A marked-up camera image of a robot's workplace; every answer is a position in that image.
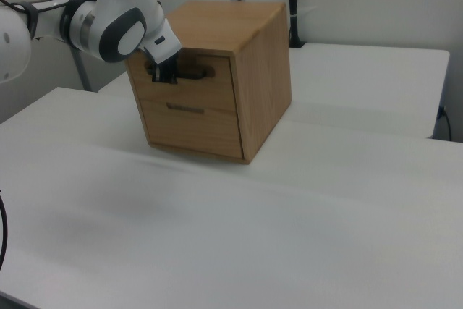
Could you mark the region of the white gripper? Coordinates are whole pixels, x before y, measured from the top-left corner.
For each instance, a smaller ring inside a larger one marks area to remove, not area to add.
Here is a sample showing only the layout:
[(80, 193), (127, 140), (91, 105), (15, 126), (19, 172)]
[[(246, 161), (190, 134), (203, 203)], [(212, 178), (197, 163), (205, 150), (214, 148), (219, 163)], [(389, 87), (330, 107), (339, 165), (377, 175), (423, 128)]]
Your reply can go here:
[[(177, 53), (182, 45), (174, 34), (169, 21), (164, 19), (158, 28), (145, 35), (139, 49), (155, 62), (150, 66), (151, 81), (153, 83), (177, 84)], [(164, 62), (164, 78), (158, 64)]]

